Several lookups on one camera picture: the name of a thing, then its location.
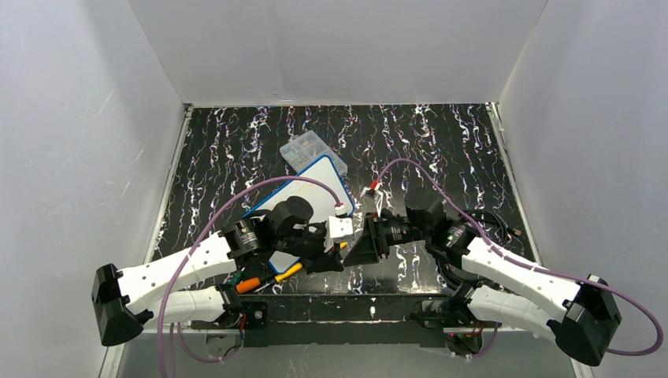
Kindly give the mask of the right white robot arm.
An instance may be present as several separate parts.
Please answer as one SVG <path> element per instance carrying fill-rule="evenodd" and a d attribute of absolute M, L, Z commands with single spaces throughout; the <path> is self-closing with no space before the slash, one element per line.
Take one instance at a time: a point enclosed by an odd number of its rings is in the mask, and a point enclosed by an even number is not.
<path fill-rule="evenodd" d="M 392 246 L 424 242 L 435 260 L 503 286 L 462 284 L 451 306 L 483 322 L 520 328 L 552 341 L 570 358 L 601 364 L 622 316 L 606 282 L 596 276 L 572 281 L 544 273 L 540 265 L 511 253 L 462 220 L 447 215 L 434 190 L 404 197 L 406 216 L 387 209 L 366 213 L 345 266 L 375 264 Z"/>

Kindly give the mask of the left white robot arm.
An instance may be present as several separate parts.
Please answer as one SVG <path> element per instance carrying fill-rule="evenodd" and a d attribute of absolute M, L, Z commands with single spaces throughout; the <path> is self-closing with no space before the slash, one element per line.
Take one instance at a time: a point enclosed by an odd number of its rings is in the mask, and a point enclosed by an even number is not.
<path fill-rule="evenodd" d="M 263 265 L 276 252 L 296 257 L 308 273 L 340 272 L 340 246 L 353 237 L 353 221 L 342 207 L 320 219 L 307 200 L 291 196 L 166 258 L 124 269 L 103 265 L 91 289 L 100 342 L 121 345 L 166 323 L 234 325 L 243 315 L 239 297 L 248 281 L 196 291 L 191 285 Z"/>

